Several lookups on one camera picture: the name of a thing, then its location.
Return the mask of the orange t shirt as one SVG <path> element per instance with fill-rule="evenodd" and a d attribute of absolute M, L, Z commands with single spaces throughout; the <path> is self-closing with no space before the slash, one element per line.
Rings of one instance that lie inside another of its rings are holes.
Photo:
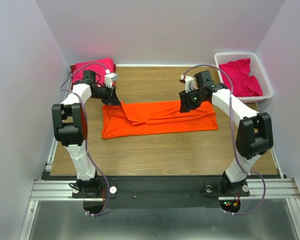
<path fill-rule="evenodd" d="M 102 107 L 103 139 L 121 137 L 215 131 L 219 129 L 216 113 L 209 102 L 195 110 L 180 112 L 175 101 L 124 103 Z"/>

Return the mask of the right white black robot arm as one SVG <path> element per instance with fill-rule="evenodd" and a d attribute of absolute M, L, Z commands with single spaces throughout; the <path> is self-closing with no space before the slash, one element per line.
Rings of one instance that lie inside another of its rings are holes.
<path fill-rule="evenodd" d="M 215 83 L 209 71 L 193 77 L 181 75 L 185 89 L 179 93 L 180 112 L 188 113 L 203 103 L 211 103 L 230 118 L 234 160 L 222 174 L 220 190 L 232 195 L 241 190 L 255 162 L 274 145 L 272 119 L 245 105 L 223 83 Z"/>

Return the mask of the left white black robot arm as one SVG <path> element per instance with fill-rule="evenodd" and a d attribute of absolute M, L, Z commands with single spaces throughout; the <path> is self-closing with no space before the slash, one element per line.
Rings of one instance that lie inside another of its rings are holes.
<path fill-rule="evenodd" d="M 118 75 L 105 70 L 103 83 L 97 83 L 97 74 L 84 70 L 83 78 L 76 81 L 69 95 L 51 107 L 55 139 L 68 151 L 76 169 L 77 180 L 70 183 L 76 198 L 96 198 L 101 190 L 98 170 L 88 154 L 88 123 L 85 103 L 89 98 L 100 99 L 103 104 L 120 106 L 115 81 Z"/>

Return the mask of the folded pink t shirt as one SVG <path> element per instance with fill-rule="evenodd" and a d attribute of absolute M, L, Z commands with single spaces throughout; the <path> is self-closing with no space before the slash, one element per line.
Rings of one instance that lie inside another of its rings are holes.
<path fill-rule="evenodd" d="M 108 58 L 102 58 L 93 61 L 78 62 L 71 66 L 71 73 L 73 74 L 74 72 L 76 72 L 77 70 L 79 70 L 84 66 L 86 67 L 72 77 L 73 84 L 77 81 L 82 80 L 84 70 L 94 71 L 96 73 L 96 82 L 99 85 L 103 85 L 105 82 L 106 69 L 109 70 L 111 73 L 116 72 L 116 65 L 114 61 L 110 57 L 108 57 Z"/>

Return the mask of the folded dark red t shirt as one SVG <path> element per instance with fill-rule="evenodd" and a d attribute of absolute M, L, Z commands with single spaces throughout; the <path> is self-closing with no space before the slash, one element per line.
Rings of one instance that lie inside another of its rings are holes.
<path fill-rule="evenodd" d="M 116 64 L 113 62 L 95 64 L 94 62 L 80 62 L 70 66 L 70 72 L 74 73 L 75 71 L 79 70 L 80 68 L 86 66 L 83 70 L 77 73 L 75 76 L 78 77 L 83 73 L 84 70 L 92 70 L 95 73 L 104 76 L 106 74 L 106 69 L 110 70 L 111 73 L 116 72 Z"/>

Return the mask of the crumpled pink t shirt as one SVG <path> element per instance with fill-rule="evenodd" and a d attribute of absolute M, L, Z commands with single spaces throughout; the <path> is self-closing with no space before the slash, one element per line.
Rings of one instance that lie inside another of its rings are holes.
<path fill-rule="evenodd" d="M 250 76 L 250 63 L 250 58 L 244 58 L 219 65 L 231 78 L 233 94 L 237 98 L 263 96 L 257 78 L 254 75 Z"/>

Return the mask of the pink plastic basket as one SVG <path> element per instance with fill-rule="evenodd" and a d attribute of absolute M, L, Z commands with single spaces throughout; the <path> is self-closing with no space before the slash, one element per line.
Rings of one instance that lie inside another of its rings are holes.
<path fill-rule="evenodd" d="M 262 90 L 263 96 L 238 97 L 244 103 L 257 103 L 273 97 L 273 90 L 264 68 L 253 52 L 220 52 L 214 55 L 215 65 L 219 68 L 221 64 L 237 61 L 241 59 L 250 59 L 250 76 L 255 76 Z"/>

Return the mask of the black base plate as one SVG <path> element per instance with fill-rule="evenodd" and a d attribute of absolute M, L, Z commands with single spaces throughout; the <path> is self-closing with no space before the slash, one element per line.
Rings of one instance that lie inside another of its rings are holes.
<path fill-rule="evenodd" d="M 220 176 L 114 176 L 104 180 L 97 197 L 75 197 L 73 180 L 44 180 L 34 183 L 31 198 L 37 201 L 77 201 L 92 213 L 106 209 L 219 208 L 229 207 L 235 197 L 248 197 L 242 189 L 223 194 Z"/>

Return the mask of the aluminium frame rail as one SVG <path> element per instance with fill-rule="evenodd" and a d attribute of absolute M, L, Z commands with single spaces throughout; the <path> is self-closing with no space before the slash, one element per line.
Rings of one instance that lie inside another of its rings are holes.
<path fill-rule="evenodd" d="M 117 187 L 106 212 L 86 216 L 83 204 L 102 200 L 72 196 L 75 169 L 61 144 L 53 142 L 46 169 L 35 181 L 21 232 L 23 240 L 300 240 L 300 193 L 273 152 L 254 166 L 265 181 L 248 180 L 240 215 L 208 198 L 207 177 L 217 178 L 233 152 L 228 116 L 214 108 L 218 130 L 131 136 L 103 140 L 102 103 L 86 103 L 89 149 Z M 266 198 L 259 204 L 267 187 Z"/>

